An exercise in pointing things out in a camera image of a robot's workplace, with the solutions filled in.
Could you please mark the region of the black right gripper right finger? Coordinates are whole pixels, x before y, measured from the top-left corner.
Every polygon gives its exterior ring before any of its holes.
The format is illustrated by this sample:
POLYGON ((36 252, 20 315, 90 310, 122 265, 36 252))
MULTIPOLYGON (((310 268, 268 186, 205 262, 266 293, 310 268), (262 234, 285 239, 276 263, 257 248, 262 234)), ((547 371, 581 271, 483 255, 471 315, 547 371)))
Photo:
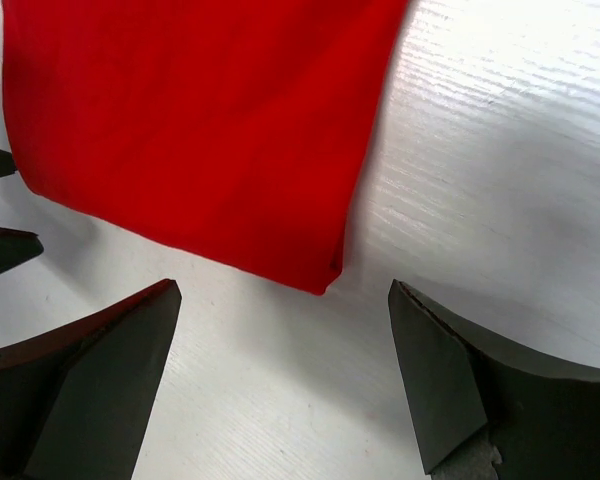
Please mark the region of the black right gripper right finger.
POLYGON ((600 368, 539 352, 394 281, 392 333, 433 479, 600 479, 600 368))

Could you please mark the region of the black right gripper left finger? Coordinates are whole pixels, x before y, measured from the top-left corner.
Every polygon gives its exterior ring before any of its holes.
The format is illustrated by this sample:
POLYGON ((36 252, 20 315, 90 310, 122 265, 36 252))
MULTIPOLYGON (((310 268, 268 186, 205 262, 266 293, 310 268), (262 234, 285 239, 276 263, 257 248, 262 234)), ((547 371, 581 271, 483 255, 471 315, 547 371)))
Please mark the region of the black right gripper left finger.
POLYGON ((132 477, 181 306, 161 280, 0 349, 0 479, 132 477))

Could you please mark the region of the red t shirt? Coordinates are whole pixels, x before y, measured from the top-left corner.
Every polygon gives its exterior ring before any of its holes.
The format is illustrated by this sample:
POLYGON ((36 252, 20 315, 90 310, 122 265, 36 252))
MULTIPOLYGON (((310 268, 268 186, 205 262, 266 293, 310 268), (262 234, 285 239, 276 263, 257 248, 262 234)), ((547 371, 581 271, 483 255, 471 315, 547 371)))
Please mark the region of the red t shirt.
POLYGON ((321 295, 402 1, 6 1, 3 111, 36 194, 321 295))

